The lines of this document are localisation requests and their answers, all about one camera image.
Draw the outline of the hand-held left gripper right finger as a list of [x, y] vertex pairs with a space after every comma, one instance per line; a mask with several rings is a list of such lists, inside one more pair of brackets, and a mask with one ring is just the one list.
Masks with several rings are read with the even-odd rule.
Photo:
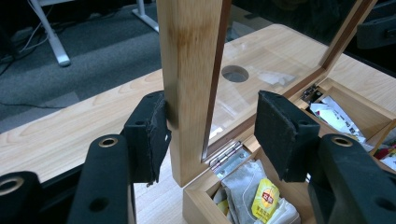
[[283, 95], [259, 91], [254, 135], [281, 180], [304, 182], [320, 125]]

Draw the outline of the white tea bag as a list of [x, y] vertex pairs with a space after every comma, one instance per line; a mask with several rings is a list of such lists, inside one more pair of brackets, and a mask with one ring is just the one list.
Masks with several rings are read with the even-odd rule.
[[266, 224], [301, 224], [297, 209], [284, 198], [277, 203], [277, 208]]

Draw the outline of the red and green tea packet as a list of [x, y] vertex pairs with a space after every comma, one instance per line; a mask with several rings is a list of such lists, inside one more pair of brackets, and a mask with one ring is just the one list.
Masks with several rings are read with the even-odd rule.
[[396, 147], [380, 148], [375, 157], [396, 172]]

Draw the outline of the white printed tea packet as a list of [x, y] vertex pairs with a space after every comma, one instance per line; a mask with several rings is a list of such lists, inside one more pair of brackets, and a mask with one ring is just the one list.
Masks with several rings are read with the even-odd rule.
[[312, 103], [310, 110], [336, 131], [346, 134], [360, 143], [366, 142], [366, 138], [355, 122], [331, 96], [324, 97], [320, 103]]

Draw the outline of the black chair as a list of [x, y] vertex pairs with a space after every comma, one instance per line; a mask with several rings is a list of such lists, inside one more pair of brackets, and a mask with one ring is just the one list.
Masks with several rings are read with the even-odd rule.
[[396, 44], [396, 14], [374, 19], [358, 26], [359, 49], [377, 49]]

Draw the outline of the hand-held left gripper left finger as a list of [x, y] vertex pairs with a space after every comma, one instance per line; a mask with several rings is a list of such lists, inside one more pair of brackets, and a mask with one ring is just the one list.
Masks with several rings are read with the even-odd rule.
[[172, 139], [167, 127], [164, 92], [145, 95], [125, 122], [121, 134], [127, 140], [132, 182], [149, 186], [158, 182]]

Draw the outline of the grey tea bag yellow tag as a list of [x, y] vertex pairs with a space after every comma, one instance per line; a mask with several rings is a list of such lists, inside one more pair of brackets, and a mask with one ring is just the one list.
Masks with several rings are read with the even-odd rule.
[[250, 160], [222, 180], [234, 224], [267, 224], [279, 201], [278, 187], [259, 160]]

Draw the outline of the wooden box with glass lid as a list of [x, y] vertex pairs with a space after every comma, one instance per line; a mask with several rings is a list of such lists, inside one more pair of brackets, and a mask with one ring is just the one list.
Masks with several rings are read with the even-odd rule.
[[[306, 109], [320, 91], [370, 140], [396, 127], [395, 116], [354, 90], [356, 76], [329, 77], [375, 1], [353, 0], [325, 47], [281, 24], [227, 41], [232, 0], [157, 0], [172, 172], [188, 224], [231, 224], [214, 194], [223, 177], [253, 159], [304, 224], [396, 224], [396, 174]], [[283, 95], [320, 125], [304, 182], [281, 180], [254, 135], [259, 91]]]

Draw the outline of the white desk leg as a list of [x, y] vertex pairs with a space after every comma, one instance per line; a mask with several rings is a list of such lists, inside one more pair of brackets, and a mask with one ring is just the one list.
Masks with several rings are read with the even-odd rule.
[[54, 6], [57, 4], [62, 4], [62, 3], [71, 2], [71, 1], [73, 1], [73, 0], [28, 0], [28, 2], [33, 7], [35, 14], [40, 19], [40, 22], [47, 33], [48, 41], [49, 41], [49, 44], [53, 51], [53, 54], [57, 60], [57, 63], [61, 67], [66, 67], [66, 66], [70, 65], [71, 61], [70, 61], [66, 51], [64, 50], [64, 46], [62, 45], [59, 37], [57, 36], [57, 34], [53, 31], [52, 27], [50, 26], [47, 16], [43, 11], [43, 7]]
[[159, 32], [158, 22], [146, 14], [144, 0], [136, 0], [136, 8], [132, 10], [132, 13], [155, 32]]

